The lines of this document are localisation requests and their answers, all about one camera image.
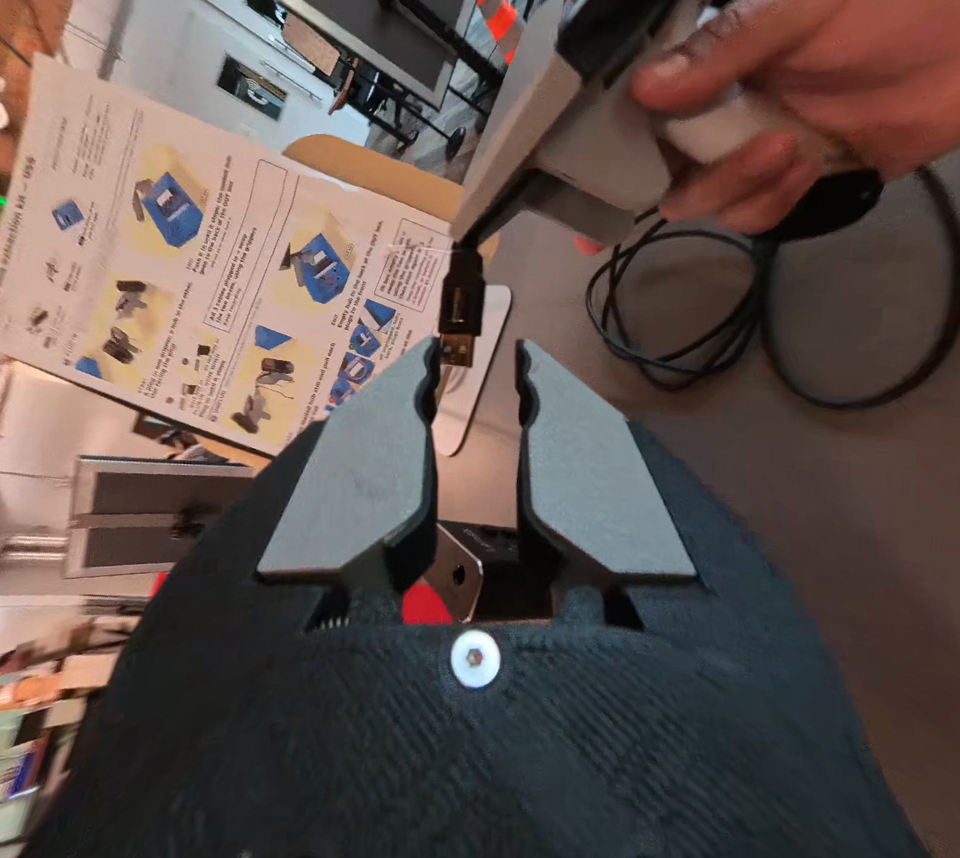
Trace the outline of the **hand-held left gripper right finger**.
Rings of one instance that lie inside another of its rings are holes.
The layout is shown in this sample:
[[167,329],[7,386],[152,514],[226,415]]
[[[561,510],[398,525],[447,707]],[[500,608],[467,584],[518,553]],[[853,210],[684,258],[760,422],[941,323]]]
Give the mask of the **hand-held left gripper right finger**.
[[522,557],[554,588],[694,580],[626,417],[536,343],[515,348]]

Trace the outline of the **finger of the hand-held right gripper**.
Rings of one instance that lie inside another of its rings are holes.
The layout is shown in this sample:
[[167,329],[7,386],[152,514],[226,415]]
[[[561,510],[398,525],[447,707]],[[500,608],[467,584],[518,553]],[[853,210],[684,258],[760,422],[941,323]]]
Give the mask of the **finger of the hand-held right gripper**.
[[521,172],[544,172],[615,207],[657,206],[668,167],[630,76],[585,84],[557,51],[586,0],[547,0],[527,22],[463,182],[452,229],[480,242],[480,216]]
[[481,214],[480,243],[530,212],[600,245],[619,245],[656,211],[615,207],[544,172],[521,172]]

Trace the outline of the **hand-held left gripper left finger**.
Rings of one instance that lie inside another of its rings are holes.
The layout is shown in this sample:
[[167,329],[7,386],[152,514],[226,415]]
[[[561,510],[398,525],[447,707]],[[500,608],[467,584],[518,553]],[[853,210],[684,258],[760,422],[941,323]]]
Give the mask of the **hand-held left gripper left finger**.
[[437,541],[438,349],[421,340],[322,424],[262,579],[405,592],[424,575]]

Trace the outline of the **black usb hub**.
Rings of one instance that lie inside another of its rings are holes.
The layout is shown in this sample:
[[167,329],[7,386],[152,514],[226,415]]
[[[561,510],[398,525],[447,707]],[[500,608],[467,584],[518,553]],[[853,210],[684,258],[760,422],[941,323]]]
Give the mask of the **black usb hub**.
[[422,581],[454,624],[544,622],[554,615],[547,580],[522,562],[512,528],[438,521]]

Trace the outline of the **person's right hand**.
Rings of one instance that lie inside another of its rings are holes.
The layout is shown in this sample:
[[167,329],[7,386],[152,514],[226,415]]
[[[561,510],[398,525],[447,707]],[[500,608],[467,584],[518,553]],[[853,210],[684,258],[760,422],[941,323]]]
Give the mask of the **person's right hand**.
[[639,67],[644,108],[684,116],[744,84],[885,182],[959,146],[959,0],[733,0]]

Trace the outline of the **orange striped traffic cone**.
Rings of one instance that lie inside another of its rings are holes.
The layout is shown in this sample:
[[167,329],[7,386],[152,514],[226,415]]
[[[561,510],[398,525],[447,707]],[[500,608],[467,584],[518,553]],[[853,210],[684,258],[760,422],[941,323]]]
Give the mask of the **orange striped traffic cone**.
[[508,0],[477,0],[477,7],[501,57],[510,65],[524,29],[516,8]]

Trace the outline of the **red plastic bin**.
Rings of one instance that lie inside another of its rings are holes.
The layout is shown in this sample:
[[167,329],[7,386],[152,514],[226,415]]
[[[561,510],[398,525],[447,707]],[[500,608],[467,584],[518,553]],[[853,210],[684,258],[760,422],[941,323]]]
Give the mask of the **red plastic bin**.
[[451,625],[454,621],[438,592],[423,580],[404,592],[401,617],[403,624],[408,626]]

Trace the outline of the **wooden instruction board with stand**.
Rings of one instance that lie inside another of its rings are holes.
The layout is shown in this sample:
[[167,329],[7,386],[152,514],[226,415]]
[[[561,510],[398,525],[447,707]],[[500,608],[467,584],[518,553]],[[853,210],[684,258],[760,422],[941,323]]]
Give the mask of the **wooden instruction board with stand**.
[[31,68],[3,357],[272,457],[436,333],[460,184],[326,134],[286,156]]

